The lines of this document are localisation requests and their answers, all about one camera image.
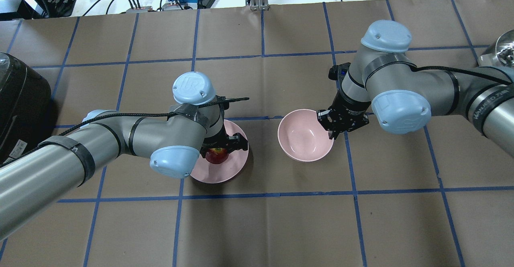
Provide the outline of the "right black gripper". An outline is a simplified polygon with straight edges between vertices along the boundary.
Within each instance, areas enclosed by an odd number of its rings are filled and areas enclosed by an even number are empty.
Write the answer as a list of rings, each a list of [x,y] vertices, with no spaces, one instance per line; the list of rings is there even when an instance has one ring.
[[[327,131],[330,140],[336,140],[343,132],[352,132],[369,124],[366,115],[369,101],[356,101],[338,91],[327,109],[316,111],[318,123]]]

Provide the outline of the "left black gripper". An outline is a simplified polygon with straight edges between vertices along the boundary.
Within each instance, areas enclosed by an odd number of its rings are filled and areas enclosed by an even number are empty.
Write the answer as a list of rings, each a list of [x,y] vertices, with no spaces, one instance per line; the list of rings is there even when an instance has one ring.
[[[238,150],[247,151],[249,143],[242,133],[229,135],[226,133],[226,129],[222,128],[217,134],[203,140],[200,155],[206,155],[209,149],[215,148],[226,149],[227,153],[230,154]]]

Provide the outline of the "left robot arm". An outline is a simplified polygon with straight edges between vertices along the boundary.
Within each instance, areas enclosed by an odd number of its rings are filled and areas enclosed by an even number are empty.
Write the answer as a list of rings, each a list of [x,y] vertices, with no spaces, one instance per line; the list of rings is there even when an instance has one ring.
[[[224,127],[226,108],[245,97],[217,95],[198,71],[180,75],[172,92],[176,104],[167,113],[92,111],[82,123],[2,165],[1,239],[123,154],[147,158],[155,172],[183,179],[211,148],[248,150],[242,134],[228,135]]]

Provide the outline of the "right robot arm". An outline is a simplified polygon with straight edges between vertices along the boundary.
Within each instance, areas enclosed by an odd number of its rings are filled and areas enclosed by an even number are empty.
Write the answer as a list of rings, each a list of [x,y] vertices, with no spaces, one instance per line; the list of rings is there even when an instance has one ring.
[[[513,155],[513,68],[418,67],[406,56],[411,40],[399,22],[375,21],[354,60],[330,69],[337,92],[326,110],[316,112],[329,139],[367,125],[368,108],[392,134],[417,131],[432,117],[461,115]]]

